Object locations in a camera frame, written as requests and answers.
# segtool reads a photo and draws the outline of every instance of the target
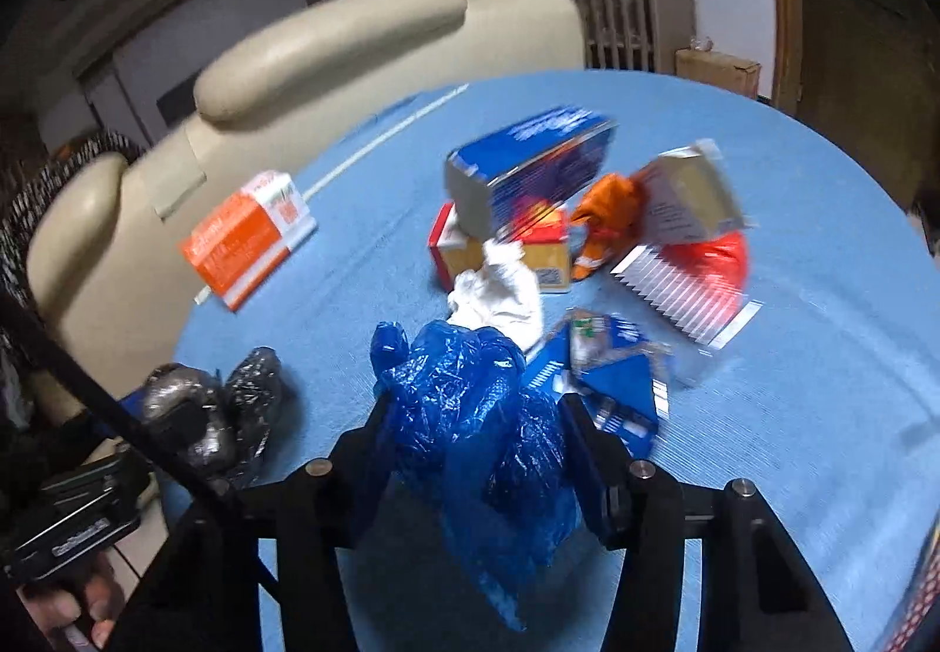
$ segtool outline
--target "chair armrest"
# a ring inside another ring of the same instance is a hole
[[[26,256],[26,276],[39,314],[55,314],[65,295],[105,248],[118,220],[127,161],[105,153],[67,184],[39,222]]]
[[[232,122],[317,73],[458,29],[465,11],[466,0],[323,2],[223,53],[196,81],[196,109],[208,122]]]

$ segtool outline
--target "cardboard box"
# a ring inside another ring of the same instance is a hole
[[[741,207],[720,170],[713,140],[660,153],[643,167],[647,189],[644,244],[694,244],[740,231]]]
[[[542,292],[566,292],[572,280],[572,262],[568,252],[568,220],[563,209],[553,209],[538,223],[526,229],[518,240],[523,242],[523,262],[539,279]],[[483,266],[483,243],[467,236],[457,222],[452,201],[445,203],[434,220],[428,236],[428,249],[437,267],[441,286],[453,291],[454,278],[464,270]]]
[[[230,310],[313,233],[290,175],[261,172],[196,225],[180,251]]]
[[[676,51],[676,76],[757,98],[760,64],[713,50]]]
[[[452,151],[445,184],[464,233],[508,240],[561,206],[597,175],[616,127],[560,106]]]

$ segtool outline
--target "blue plastic bag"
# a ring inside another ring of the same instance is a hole
[[[578,520],[558,407],[521,387],[522,351],[494,328],[432,321],[397,361],[389,353],[407,341],[389,327],[377,328],[370,355],[398,411],[396,470],[440,512],[451,552],[521,630],[520,590]]]

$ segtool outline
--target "human hand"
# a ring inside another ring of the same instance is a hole
[[[78,599],[63,588],[34,591],[21,588],[17,591],[33,622],[49,637],[57,629],[72,625],[81,616]],[[91,629],[91,641],[103,649],[115,625],[115,618],[124,607],[124,592],[115,580],[105,554],[95,557],[91,577],[82,587],[83,600],[88,614],[95,621]]]

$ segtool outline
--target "blue package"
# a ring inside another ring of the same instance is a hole
[[[647,458],[669,416],[669,348],[617,315],[571,309],[530,352],[523,384],[578,392],[595,427]]]
[[[464,233],[506,239],[534,225],[597,176],[616,128],[560,106],[452,151],[445,184]]]
[[[523,384],[542,389],[558,403],[565,392],[573,392],[570,382],[569,316],[561,321],[533,348],[535,353],[525,366]]]
[[[619,315],[575,308],[570,311],[570,327],[570,363],[577,375],[624,348],[647,342],[636,324]]]
[[[650,457],[652,441],[659,433],[658,421],[651,422],[633,408],[598,392],[588,390],[581,395],[581,400],[595,427],[617,435],[633,458]]]
[[[380,329],[375,368],[404,341],[403,330]],[[520,590],[578,519],[558,407],[522,386],[524,370],[495,328],[432,321],[404,361],[376,372],[396,406],[396,471],[440,512],[451,552],[517,630]]]

